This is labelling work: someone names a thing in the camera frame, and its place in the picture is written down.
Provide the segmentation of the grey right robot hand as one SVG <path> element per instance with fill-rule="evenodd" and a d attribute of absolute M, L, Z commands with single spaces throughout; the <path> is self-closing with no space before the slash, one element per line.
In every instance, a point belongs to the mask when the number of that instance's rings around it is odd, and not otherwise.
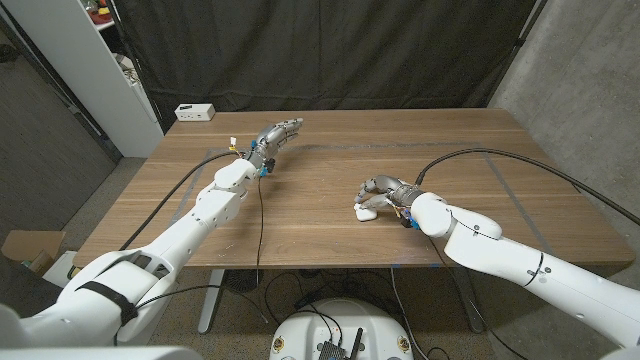
<path fill-rule="evenodd" d="M 408 219 L 411 205 L 422 194 L 416 185 L 399 178 L 377 175 L 360 185 L 354 199 L 356 218 L 361 222 L 374 220 L 379 209 L 390 206 L 398 218 Z"/>

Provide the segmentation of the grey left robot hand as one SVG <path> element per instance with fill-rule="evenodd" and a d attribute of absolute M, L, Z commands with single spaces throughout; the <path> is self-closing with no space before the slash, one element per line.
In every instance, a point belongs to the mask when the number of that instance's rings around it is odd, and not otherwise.
<path fill-rule="evenodd" d="M 260 170 L 288 141 L 298 135 L 303 122 L 303 118 L 294 118 L 267 126 L 258 134 L 255 145 L 245 159 Z"/>

